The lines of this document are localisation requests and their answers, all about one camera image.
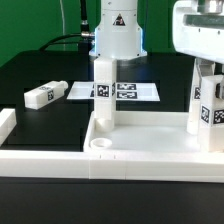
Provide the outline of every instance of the white cuboid block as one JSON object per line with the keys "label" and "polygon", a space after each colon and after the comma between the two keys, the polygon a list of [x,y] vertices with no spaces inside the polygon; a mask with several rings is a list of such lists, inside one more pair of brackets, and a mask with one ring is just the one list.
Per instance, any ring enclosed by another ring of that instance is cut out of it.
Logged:
{"label": "white cuboid block", "polygon": [[68,84],[65,81],[51,81],[24,94],[25,107],[38,110],[64,96]]}
{"label": "white cuboid block", "polygon": [[100,57],[94,61],[94,111],[98,130],[111,131],[114,128],[116,110],[117,61]]}
{"label": "white cuboid block", "polygon": [[15,109],[3,109],[0,113],[0,146],[16,126]]}
{"label": "white cuboid block", "polygon": [[216,97],[223,75],[202,78],[198,141],[204,151],[224,150],[224,100]]}

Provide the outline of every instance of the white block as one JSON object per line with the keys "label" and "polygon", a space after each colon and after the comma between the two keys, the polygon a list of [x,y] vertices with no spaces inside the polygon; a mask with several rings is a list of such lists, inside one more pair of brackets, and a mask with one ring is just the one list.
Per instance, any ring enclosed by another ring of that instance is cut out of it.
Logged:
{"label": "white block", "polygon": [[92,155],[89,161],[90,179],[125,179],[126,161],[115,154]]}
{"label": "white block", "polygon": [[0,176],[89,178],[89,156],[80,152],[0,150]]}
{"label": "white block", "polygon": [[100,57],[94,61],[95,83],[113,84],[116,82],[117,61],[112,58]]}
{"label": "white block", "polygon": [[16,126],[15,109],[3,109],[0,113],[0,146]]}
{"label": "white block", "polygon": [[33,89],[24,94],[25,107],[36,109],[57,100],[64,96],[64,91],[68,88],[65,81],[52,81],[36,89]]}
{"label": "white block", "polygon": [[187,122],[187,132],[193,135],[198,134],[198,122],[200,114],[200,77],[196,67],[196,60],[194,63],[193,80],[191,86],[191,98],[189,107],[189,117]]}
{"label": "white block", "polygon": [[224,150],[224,100],[216,98],[223,75],[202,78],[198,141],[203,151]]}
{"label": "white block", "polygon": [[94,115],[99,131],[111,131],[114,128],[116,111],[116,75],[117,61],[100,57],[94,61]]}

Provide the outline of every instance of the white platform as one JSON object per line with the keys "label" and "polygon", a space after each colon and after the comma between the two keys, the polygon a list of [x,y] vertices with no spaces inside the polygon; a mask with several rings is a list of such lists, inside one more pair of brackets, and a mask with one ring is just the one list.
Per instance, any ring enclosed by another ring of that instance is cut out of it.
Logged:
{"label": "white platform", "polygon": [[[92,114],[84,152],[0,150],[0,176],[224,182],[224,153],[203,153],[185,132],[187,113],[116,112],[115,129],[100,134]],[[106,137],[110,149],[90,141]]]}

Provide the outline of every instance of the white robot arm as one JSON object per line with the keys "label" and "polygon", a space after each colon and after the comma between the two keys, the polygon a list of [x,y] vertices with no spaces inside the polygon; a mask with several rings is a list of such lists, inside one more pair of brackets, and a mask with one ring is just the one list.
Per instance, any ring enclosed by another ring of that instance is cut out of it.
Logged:
{"label": "white robot arm", "polygon": [[101,0],[101,22],[95,30],[90,56],[119,61],[147,56],[142,49],[143,31],[137,23],[138,0]]}
{"label": "white robot arm", "polygon": [[178,52],[196,57],[188,132],[198,134],[205,151],[224,150],[224,0],[178,1],[173,10],[173,43]]}

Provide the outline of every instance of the circular hole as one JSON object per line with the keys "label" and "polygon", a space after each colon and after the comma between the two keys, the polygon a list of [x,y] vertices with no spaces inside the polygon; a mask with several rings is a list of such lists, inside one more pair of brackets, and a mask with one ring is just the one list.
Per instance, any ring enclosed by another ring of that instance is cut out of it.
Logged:
{"label": "circular hole", "polygon": [[108,149],[112,145],[112,141],[107,138],[95,138],[90,142],[92,149]]}

